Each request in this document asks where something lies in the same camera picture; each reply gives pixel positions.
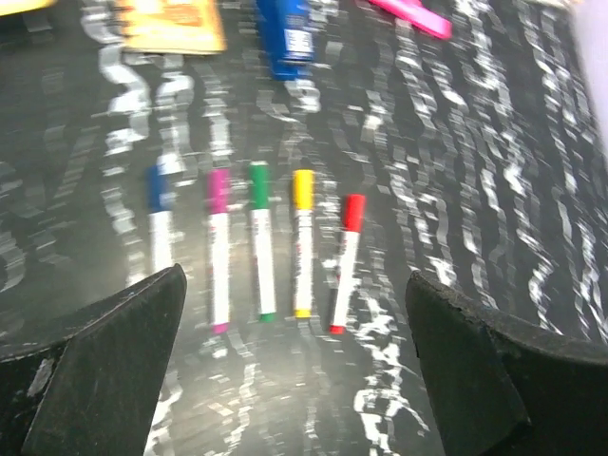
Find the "red marker pen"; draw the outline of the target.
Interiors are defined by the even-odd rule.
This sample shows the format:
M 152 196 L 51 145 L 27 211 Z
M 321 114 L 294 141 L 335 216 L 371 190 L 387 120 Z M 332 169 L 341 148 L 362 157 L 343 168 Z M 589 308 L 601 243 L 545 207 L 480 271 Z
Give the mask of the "red marker pen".
M 338 287 L 329 326 L 331 334 L 342 334 L 346 327 L 365 205 L 366 197 L 362 194 L 346 196 L 342 249 L 338 261 Z

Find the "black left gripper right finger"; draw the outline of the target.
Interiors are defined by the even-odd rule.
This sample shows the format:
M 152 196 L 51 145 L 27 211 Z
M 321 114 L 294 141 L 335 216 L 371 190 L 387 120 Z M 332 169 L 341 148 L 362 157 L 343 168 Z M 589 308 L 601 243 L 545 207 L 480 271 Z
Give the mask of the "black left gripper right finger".
M 607 349 L 411 274 L 408 325 L 447 455 L 604 455 Z

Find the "blue marker pen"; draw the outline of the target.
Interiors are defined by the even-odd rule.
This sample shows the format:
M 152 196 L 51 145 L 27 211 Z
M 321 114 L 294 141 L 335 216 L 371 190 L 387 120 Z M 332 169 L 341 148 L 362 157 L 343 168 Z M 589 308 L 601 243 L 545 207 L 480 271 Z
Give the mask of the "blue marker pen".
M 147 170 L 148 220 L 151 239 L 151 266 L 154 273 L 174 264 L 172 253 L 171 197 L 161 168 Z

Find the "purple marker pen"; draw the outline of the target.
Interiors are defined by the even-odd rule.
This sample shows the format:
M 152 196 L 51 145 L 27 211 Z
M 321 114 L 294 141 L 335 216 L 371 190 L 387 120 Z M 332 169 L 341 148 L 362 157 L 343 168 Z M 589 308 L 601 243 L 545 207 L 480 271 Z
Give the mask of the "purple marker pen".
M 212 269 L 212 327 L 214 333 L 227 331 L 230 322 L 229 298 L 229 170 L 213 169 L 208 175 L 210 199 L 209 234 Z

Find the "green marker pen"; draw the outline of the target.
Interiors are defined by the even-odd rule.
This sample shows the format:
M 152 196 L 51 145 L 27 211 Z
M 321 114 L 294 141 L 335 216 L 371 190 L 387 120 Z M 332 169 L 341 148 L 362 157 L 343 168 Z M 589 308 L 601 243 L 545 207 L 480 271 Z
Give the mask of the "green marker pen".
M 269 203 L 269 166 L 266 161 L 249 165 L 253 247 L 256 259 L 259 319 L 270 322 L 276 314 L 275 270 Z

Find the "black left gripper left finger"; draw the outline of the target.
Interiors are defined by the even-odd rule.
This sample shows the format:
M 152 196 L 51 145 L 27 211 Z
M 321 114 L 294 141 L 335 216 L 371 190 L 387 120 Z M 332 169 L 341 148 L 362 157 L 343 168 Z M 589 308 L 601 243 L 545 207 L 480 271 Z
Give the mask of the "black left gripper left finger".
M 2 454 L 143 454 L 186 288 L 175 264 L 3 338 Z

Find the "yellow marker pen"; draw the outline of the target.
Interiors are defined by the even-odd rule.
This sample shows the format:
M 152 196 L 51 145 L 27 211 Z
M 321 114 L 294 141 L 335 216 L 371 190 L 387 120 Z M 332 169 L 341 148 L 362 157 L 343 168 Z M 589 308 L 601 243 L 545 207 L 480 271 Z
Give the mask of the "yellow marker pen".
M 294 316 L 309 318 L 313 303 L 314 171 L 294 172 L 294 206 L 297 222 Z

